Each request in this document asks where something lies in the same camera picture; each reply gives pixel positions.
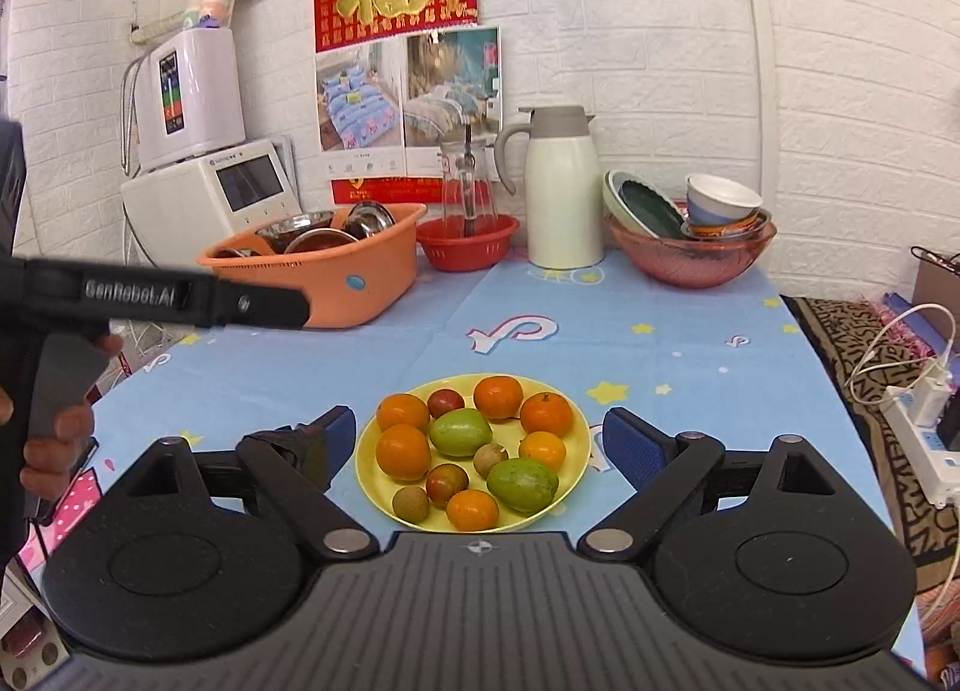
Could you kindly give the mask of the person's left hand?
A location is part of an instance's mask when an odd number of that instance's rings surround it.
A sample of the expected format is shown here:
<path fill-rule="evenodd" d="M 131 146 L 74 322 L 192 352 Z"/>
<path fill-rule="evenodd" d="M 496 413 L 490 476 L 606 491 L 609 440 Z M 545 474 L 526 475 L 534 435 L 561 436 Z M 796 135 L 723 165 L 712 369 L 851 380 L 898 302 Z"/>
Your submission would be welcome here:
<path fill-rule="evenodd" d="M 7 366 L 14 367 L 20 359 L 25 357 L 29 338 L 27 333 L 13 333 L 13 328 L 2 328 L 2 370 Z M 107 360 L 114 358 L 122 349 L 122 338 L 119 335 L 106 335 L 94 342 L 94 349 L 105 354 Z M 2 384 L 2 426 L 13 418 L 14 403 L 11 395 Z M 26 444 L 25 470 L 21 471 L 20 480 L 25 493 L 34 494 L 37 498 L 59 498 L 65 493 L 68 484 L 68 469 L 76 463 L 80 455 L 80 442 L 93 434 L 93 413 L 86 398 L 78 405 L 67 406 L 52 421 L 52 436 L 41 437 L 39 441 Z M 11 465 L 2 462 L 2 494 L 16 489 Z M 2 496 L 2 505 L 13 502 L 13 496 Z"/>

